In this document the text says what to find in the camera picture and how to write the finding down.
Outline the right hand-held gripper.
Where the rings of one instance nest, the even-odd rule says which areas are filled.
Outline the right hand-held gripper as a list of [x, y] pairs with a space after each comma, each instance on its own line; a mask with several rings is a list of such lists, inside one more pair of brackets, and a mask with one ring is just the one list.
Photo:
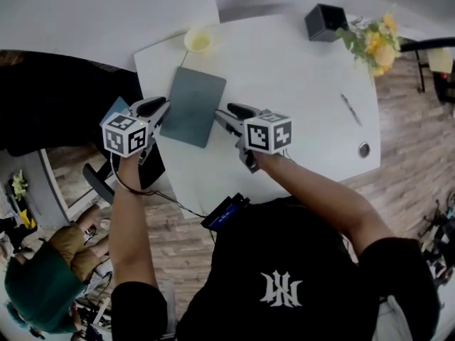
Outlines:
[[215, 120], [229, 134], [240, 136], [235, 147], [251, 173], [259, 170], [253, 152], [280, 154], [292, 144], [293, 120], [285, 114], [230, 102], [227, 111], [215, 110]]

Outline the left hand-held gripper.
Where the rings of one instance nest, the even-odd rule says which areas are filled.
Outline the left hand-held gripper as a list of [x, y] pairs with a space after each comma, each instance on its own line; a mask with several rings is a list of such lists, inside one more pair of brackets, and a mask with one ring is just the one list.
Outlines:
[[122, 158], [140, 153], [142, 165], [154, 145], [154, 129], [162, 123], [170, 106], [165, 97], [150, 97], [132, 106], [117, 99], [100, 122], [104, 148]]

